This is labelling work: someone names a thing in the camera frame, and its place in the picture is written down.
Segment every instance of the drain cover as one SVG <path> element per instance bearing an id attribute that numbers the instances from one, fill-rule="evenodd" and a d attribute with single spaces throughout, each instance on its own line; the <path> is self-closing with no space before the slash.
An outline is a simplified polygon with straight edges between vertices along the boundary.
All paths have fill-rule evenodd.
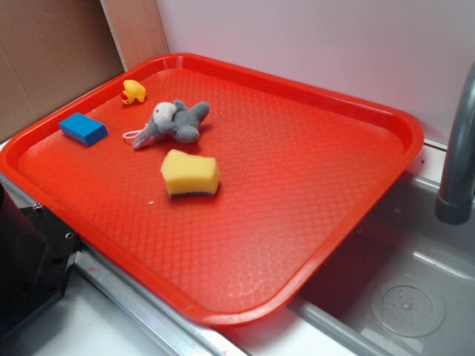
<path id="1" fill-rule="evenodd" d="M 445 317 L 440 294 L 413 277 L 393 278 L 376 286 L 371 311 L 383 328 L 406 337 L 436 331 Z"/>

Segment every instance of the gray faucet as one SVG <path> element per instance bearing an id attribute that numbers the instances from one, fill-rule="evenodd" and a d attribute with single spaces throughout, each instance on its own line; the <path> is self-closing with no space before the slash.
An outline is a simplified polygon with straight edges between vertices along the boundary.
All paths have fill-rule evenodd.
<path id="1" fill-rule="evenodd" d="M 465 81 L 448 143 L 436 216 L 444 223 L 465 223 L 475 191 L 475 63 Z"/>

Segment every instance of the sink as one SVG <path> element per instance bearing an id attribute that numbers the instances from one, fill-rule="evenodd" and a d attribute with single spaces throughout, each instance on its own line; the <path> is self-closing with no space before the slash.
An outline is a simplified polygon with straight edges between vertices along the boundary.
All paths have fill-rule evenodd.
<path id="1" fill-rule="evenodd" d="M 438 188 L 404 174 L 299 292 L 366 355 L 475 355 L 475 209 L 438 221 Z"/>

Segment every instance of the blue block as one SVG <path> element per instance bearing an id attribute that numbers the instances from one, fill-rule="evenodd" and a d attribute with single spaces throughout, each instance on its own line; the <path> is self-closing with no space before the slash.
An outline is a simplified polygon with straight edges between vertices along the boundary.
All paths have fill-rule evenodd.
<path id="1" fill-rule="evenodd" d="M 59 123 L 61 131 L 69 137 L 91 146 L 108 135 L 105 126 L 80 113 L 75 113 Z"/>

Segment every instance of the white wall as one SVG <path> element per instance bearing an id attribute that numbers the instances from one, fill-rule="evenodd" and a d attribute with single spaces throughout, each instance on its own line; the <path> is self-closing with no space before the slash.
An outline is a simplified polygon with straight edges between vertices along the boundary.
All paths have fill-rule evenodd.
<path id="1" fill-rule="evenodd" d="M 171 52 L 380 102 L 447 143 L 475 60 L 474 0 L 157 0 Z"/>

